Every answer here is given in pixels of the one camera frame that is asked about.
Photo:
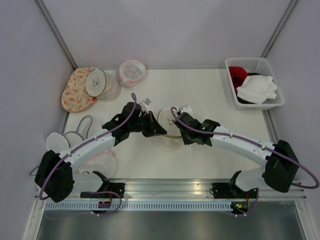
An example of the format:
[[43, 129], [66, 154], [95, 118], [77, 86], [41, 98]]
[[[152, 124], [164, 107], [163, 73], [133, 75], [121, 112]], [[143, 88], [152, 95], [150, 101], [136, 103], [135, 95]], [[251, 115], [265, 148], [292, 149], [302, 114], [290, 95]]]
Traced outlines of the beige round mesh laundry bag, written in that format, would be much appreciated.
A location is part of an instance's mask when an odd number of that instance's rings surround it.
[[171, 109], [163, 108], [156, 116], [157, 122], [164, 128], [167, 134], [159, 135], [152, 138], [152, 142], [161, 150], [173, 151], [183, 145], [183, 139], [180, 130], [174, 124], [174, 117]]

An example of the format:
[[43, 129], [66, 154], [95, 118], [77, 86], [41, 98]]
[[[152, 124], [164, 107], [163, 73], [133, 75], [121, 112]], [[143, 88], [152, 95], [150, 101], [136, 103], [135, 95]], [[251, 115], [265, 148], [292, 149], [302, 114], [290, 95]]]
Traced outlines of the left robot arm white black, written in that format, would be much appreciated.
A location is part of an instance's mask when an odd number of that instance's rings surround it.
[[82, 143], [59, 153], [47, 151], [40, 162], [34, 182], [40, 188], [39, 198], [59, 203], [71, 193], [104, 198], [109, 193], [109, 179], [99, 170], [77, 173], [84, 164], [126, 140], [131, 133], [146, 138], [167, 134], [154, 114], [128, 102], [122, 112], [106, 122], [102, 129]]

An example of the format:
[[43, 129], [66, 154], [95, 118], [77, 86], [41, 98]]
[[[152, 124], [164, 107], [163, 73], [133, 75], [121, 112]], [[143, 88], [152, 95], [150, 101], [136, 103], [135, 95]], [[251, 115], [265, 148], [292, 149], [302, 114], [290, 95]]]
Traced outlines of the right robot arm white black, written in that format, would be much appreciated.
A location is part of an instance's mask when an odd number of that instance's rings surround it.
[[279, 140], [272, 143], [246, 138], [216, 121], [206, 119], [199, 122], [187, 112], [178, 114], [173, 123], [180, 130], [185, 145], [223, 148], [258, 164], [258, 168], [238, 170], [233, 174], [228, 183], [231, 196], [239, 198], [245, 192], [263, 186], [280, 193], [289, 191], [299, 167], [288, 142]]

